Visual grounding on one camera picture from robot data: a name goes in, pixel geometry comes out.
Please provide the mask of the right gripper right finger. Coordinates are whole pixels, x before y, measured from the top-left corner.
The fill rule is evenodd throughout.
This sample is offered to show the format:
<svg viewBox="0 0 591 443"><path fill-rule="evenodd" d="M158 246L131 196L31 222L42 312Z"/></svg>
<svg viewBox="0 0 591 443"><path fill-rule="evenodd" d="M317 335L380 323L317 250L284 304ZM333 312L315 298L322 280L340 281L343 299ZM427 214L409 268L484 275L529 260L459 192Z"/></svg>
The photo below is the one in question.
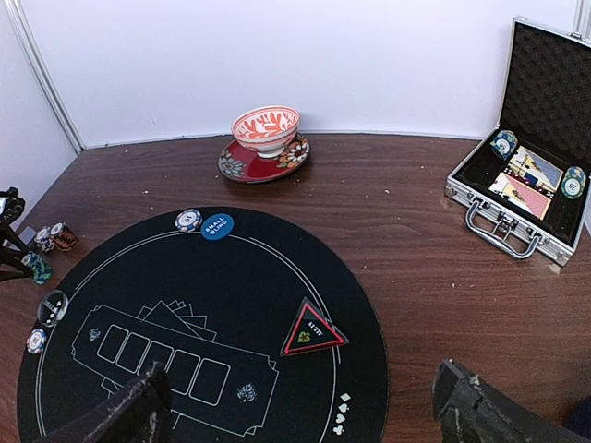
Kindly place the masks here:
<svg viewBox="0 0 591 443"><path fill-rule="evenodd" d="M582 437L519 405L453 359L432 384L434 420L444 442L580 442Z"/></svg>

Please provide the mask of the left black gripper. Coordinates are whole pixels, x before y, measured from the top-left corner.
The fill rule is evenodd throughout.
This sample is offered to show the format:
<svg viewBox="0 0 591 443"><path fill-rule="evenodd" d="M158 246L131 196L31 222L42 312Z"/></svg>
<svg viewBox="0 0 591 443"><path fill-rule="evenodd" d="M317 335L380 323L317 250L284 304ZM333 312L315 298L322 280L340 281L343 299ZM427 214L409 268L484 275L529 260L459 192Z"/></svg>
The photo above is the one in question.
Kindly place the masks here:
<svg viewBox="0 0 591 443"><path fill-rule="evenodd" d="M33 271L21 262L30 249L23 243L10 225L24 212L26 202L16 187L11 186L1 192L1 265L7 265L11 270L1 270L1 281L31 278ZM4 246L8 240L17 249Z"/></svg>

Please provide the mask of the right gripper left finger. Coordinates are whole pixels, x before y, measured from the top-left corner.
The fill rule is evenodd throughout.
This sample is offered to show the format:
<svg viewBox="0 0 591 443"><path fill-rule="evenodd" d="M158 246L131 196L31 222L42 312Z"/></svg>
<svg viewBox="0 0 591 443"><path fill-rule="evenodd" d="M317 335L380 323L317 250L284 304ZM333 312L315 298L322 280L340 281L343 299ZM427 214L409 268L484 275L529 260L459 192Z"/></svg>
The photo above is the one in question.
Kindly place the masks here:
<svg viewBox="0 0 591 443"><path fill-rule="evenodd" d="M42 442L170 442L172 394L164 364L154 361L114 396Z"/></svg>

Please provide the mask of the clear dealer button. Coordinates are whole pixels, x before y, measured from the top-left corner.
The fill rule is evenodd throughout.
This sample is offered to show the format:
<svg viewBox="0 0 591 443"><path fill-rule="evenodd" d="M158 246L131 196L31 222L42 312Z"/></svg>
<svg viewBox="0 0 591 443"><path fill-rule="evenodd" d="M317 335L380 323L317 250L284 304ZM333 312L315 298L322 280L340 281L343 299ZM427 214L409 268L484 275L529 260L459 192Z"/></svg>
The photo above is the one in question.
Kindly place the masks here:
<svg viewBox="0 0 591 443"><path fill-rule="evenodd" d="M68 308L67 295L54 290L48 293L39 303L37 309L38 321L46 327L52 327L62 320Z"/></svg>

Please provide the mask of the triangular all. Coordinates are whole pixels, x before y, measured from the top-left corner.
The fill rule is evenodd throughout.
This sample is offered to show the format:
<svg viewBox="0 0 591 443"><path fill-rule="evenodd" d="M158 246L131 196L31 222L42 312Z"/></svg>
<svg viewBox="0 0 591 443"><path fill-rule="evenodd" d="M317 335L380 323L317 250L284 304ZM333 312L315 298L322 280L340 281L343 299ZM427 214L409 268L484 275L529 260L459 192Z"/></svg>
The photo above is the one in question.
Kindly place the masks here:
<svg viewBox="0 0 591 443"><path fill-rule="evenodd" d="M309 353L349 343L349 339L304 297L283 342L280 356Z"/></svg>

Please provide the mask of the blue white poker chip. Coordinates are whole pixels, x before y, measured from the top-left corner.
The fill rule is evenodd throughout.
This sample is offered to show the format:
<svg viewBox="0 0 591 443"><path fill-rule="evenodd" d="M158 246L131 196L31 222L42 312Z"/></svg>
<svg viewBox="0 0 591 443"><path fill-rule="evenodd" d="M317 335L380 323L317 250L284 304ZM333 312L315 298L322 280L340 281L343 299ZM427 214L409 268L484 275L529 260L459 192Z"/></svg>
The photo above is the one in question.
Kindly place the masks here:
<svg viewBox="0 0 591 443"><path fill-rule="evenodd" d="M203 221L201 212L197 209L186 209L179 212L175 218L175 228L182 233L197 230Z"/></svg>

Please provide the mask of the blue small blind button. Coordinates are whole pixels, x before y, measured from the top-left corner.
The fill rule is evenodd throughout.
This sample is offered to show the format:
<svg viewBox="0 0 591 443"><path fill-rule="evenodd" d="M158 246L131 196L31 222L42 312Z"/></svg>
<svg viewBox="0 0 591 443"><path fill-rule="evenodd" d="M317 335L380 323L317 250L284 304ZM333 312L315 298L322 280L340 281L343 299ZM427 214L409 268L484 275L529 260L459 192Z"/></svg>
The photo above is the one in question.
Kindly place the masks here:
<svg viewBox="0 0 591 443"><path fill-rule="evenodd" d="M216 213L201 225L201 235L205 240L218 241L227 237L234 229L235 221L227 213Z"/></svg>

